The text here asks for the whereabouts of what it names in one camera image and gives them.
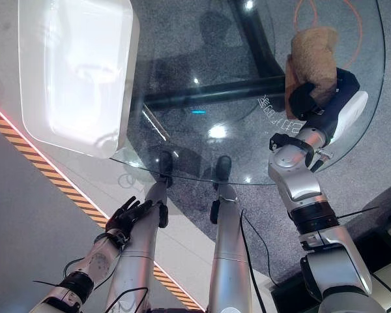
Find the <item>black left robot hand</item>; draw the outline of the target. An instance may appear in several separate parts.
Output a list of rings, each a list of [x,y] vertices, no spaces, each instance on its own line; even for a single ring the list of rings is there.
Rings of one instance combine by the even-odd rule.
[[[132,196],[108,220],[105,234],[114,243],[125,244],[130,238],[134,225],[149,212],[151,207],[152,200],[141,203]]]

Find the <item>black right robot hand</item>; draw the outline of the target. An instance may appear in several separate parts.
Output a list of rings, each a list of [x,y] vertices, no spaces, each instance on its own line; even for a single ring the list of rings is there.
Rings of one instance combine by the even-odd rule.
[[[311,97],[315,85],[310,82],[297,87],[289,97],[292,114],[305,122],[304,128],[321,132],[325,136],[325,146],[339,139],[359,118],[368,100],[367,92],[360,90],[353,73],[337,68],[336,74],[335,93],[323,106]]]

